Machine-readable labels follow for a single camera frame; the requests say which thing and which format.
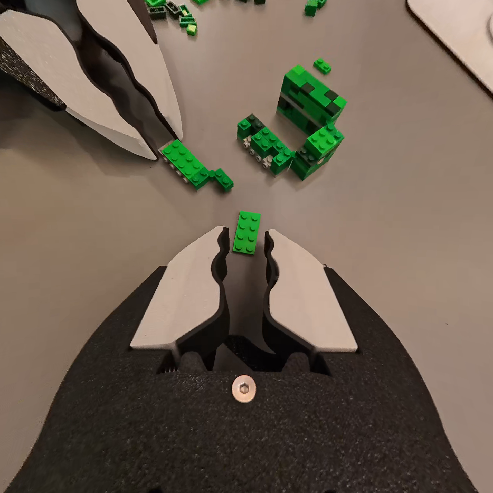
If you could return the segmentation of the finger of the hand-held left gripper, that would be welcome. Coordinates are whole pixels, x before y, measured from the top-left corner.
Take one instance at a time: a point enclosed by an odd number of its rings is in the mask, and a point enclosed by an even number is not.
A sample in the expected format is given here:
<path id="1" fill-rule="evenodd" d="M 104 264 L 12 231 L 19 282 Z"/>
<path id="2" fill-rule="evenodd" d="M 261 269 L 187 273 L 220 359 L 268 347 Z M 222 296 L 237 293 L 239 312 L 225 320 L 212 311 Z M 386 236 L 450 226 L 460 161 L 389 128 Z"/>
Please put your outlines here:
<path id="1" fill-rule="evenodd" d="M 145 1 L 77 1 L 82 19 L 125 67 L 135 88 L 177 139 L 183 139 L 175 90 Z"/>
<path id="2" fill-rule="evenodd" d="M 1 38 L 65 104 L 66 112 L 135 155 L 157 157 L 140 133 L 118 113 L 108 94 L 84 72 L 75 46 L 48 17 L 8 9 Z"/>

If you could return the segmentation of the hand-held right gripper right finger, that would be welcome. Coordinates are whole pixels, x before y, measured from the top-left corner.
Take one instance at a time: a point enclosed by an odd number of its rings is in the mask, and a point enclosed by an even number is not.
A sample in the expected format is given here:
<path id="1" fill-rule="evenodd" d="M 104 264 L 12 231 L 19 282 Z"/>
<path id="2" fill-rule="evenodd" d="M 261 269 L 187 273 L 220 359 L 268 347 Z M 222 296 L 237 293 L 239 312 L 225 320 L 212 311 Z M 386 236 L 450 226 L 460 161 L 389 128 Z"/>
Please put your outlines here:
<path id="1" fill-rule="evenodd" d="M 330 284 L 328 268 L 275 229 L 265 232 L 264 253 L 265 343 L 284 363 L 301 353 L 311 372 L 330 373 L 322 354 L 353 354 L 358 345 Z"/>

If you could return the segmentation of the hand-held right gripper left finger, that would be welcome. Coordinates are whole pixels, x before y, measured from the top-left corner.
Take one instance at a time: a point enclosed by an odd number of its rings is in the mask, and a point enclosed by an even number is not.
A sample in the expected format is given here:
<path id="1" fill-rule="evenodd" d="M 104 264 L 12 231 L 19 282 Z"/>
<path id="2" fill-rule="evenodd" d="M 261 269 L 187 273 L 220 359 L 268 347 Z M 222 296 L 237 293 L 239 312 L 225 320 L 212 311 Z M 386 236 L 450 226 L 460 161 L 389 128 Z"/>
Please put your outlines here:
<path id="1" fill-rule="evenodd" d="M 229 229 L 217 226 L 179 252 L 166 266 L 130 342 L 133 350 L 168 350 L 176 365 L 185 353 L 200 355 L 211 371 L 229 333 L 223 281 Z"/>

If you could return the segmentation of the green brick strip assembly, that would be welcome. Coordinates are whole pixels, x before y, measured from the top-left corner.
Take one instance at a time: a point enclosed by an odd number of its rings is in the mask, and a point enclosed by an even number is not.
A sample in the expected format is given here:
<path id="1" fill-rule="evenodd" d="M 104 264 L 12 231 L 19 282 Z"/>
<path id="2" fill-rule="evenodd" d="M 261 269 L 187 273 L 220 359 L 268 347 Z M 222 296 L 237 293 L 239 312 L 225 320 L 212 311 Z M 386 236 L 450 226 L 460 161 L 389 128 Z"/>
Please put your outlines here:
<path id="1" fill-rule="evenodd" d="M 228 192 L 234 187 L 233 180 L 223 169 L 211 170 L 206 168 L 178 139 L 167 143 L 159 152 L 178 176 L 196 191 L 210 182 L 217 183 L 223 192 Z"/>

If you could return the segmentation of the pile of loose green bricks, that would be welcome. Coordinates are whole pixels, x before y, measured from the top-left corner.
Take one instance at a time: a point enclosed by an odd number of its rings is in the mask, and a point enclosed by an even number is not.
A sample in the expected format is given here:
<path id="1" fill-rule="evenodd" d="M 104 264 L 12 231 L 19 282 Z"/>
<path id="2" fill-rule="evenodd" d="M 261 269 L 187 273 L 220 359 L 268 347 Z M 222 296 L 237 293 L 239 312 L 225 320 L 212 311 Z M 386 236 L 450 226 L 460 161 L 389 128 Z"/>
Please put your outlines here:
<path id="1" fill-rule="evenodd" d="M 180 28 L 185 29 L 189 36 L 197 34 L 197 21 L 186 4 L 177 4 L 175 1 L 144 2 L 151 20 L 167 19 L 170 16 L 179 21 Z M 314 17 L 317 11 L 322 9 L 326 3 L 327 1 L 306 1 L 304 15 Z"/>

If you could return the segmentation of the green brick frame build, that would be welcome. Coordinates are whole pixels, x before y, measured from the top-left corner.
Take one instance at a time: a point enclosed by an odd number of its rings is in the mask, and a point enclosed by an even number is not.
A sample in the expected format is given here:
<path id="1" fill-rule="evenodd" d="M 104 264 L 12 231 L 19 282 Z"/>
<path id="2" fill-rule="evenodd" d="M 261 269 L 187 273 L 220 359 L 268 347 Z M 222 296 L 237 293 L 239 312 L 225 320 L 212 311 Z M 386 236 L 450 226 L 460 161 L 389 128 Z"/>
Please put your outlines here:
<path id="1" fill-rule="evenodd" d="M 277 112 L 306 134 L 304 144 L 291 150 L 254 114 L 237 124 L 237 139 L 273 176 L 290 169 L 304 181 L 342 144 L 344 135 L 335 124 L 346 104 L 342 96 L 296 65 L 283 77 Z"/>

